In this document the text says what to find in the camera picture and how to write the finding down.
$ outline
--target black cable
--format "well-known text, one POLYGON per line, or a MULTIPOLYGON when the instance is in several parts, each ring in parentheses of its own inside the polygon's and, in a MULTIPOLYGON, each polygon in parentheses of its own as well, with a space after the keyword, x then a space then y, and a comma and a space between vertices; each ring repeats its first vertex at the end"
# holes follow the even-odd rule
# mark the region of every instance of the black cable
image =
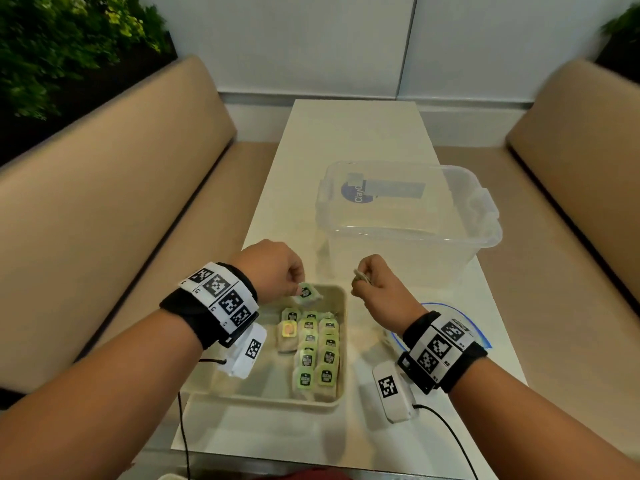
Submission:
POLYGON ((182 441, 184 442, 184 454, 187 457, 187 480, 191 480, 191 467, 189 466, 189 448, 187 448, 187 435, 184 434, 184 425, 182 424, 182 398, 178 391, 178 408, 180 409, 180 432, 182 433, 182 441))
MULTIPOLYGON (((227 359, 200 359, 198 362, 215 362, 224 365, 227 363, 227 359)), ((182 441, 184 443, 184 455, 187 458, 187 480, 191 480, 189 448, 187 446, 187 435, 184 434, 184 425, 182 423, 182 396, 180 395, 180 391, 178 391, 178 409, 180 409, 180 432, 182 433, 182 441)))
POLYGON ((215 362, 224 365, 227 363, 227 359, 200 359, 198 362, 215 362))
POLYGON ((451 432, 451 434, 453 435, 453 437, 454 437, 454 438, 456 439, 456 441, 458 442, 458 446, 460 447, 460 450, 462 450, 462 454, 463 454, 463 455, 465 456, 465 458, 467 459, 467 463, 469 464, 469 468, 471 468, 471 473, 473 473, 474 478, 475 478, 476 480, 478 480, 478 475, 476 475, 476 471, 474 470, 474 466, 471 464, 471 460, 469 460, 469 457, 467 456, 467 452, 466 452, 466 451, 465 451, 465 449, 463 448, 462 443, 460 443, 460 440, 458 439, 458 437, 456 436, 456 434, 453 432, 453 429, 449 426, 449 423, 448 423, 447 421, 445 421, 445 419, 444 419, 442 416, 440 416, 436 410, 431 409, 431 408, 430 408, 430 407, 428 407, 428 406, 423 406, 422 404, 414 404, 414 405, 413 405, 413 408, 414 408, 414 409, 426 409, 427 411, 430 411, 430 412, 432 412, 433 414, 435 414, 435 415, 440 419, 440 421, 442 421, 442 422, 444 423, 444 426, 446 426, 446 427, 449 429, 449 431, 451 432))

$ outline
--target couch backrest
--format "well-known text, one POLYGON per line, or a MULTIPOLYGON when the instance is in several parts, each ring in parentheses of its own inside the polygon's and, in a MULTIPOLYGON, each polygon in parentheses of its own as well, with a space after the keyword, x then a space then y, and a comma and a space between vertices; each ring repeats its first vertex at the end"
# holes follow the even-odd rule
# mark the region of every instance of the couch backrest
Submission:
POLYGON ((507 140, 640 299, 640 86, 572 61, 507 140))
POLYGON ((73 362, 235 132, 189 57, 0 169, 0 387, 73 362))

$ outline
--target white table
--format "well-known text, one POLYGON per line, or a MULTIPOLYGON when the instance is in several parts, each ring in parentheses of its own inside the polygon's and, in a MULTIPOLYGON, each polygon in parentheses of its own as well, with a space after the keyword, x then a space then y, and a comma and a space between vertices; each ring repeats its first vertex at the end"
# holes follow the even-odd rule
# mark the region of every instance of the white table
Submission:
MULTIPOLYGON (((437 164, 414 103, 297 100, 255 211, 245 246, 285 241, 303 259, 307 280, 322 278, 316 254, 317 186, 336 161, 391 160, 437 164)), ((334 280, 349 290, 351 276, 334 280)), ((492 343, 491 358, 521 381, 522 369, 477 259, 450 290, 413 288, 422 302, 446 301, 466 311, 492 343)), ((349 381, 329 413, 228 404, 194 395, 184 414, 189 450, 265 460, 299 461, 399 474, 471 478, 458 445, 440 421, 422 411, 417 420, 390 424, 371 370, 389 360, 361 300, 349 296, 349 381)), ((440 390, 418 402, 439 411, 457 432, 480 478, 495 478, 448 397, 440 390)), ((180 434, 172 448, 183 449, 180 434)))

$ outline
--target wristband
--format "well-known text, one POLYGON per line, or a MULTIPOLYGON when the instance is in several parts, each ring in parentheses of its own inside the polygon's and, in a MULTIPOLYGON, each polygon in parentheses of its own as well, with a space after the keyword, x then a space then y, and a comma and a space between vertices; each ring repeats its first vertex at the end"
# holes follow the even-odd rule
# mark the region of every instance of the wristband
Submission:
POLYGON ((437 312, 418 318, 403 339, 411 351, 400 356, 398 366, 425 394, 439 387, 449 393, 469 366, 487 355, 467 327, 437 312))
POLYGON ((257 293, 235 266, 206 264, 180 283, 160 307, 187 322, 207 349, 219 340, 229 348, 258 317, 257 293))

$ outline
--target fist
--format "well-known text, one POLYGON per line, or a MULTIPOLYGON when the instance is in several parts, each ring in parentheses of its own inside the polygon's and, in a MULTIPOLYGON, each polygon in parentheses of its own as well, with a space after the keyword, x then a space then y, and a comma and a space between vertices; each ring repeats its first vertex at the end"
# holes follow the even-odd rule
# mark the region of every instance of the fist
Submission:
POLYGON ((379 255, 364 258, 358 270, 372 284, 354 280, 351 294, 362 298, 373 319, 387 330, 402 337, 409 325, 427 313, 379 255))
POLYGON ((284 242, 265 239, 240 251, 229 264, 249 278, 261 305, 300 294, 298 283, 305 280, 300 257, 284 242))

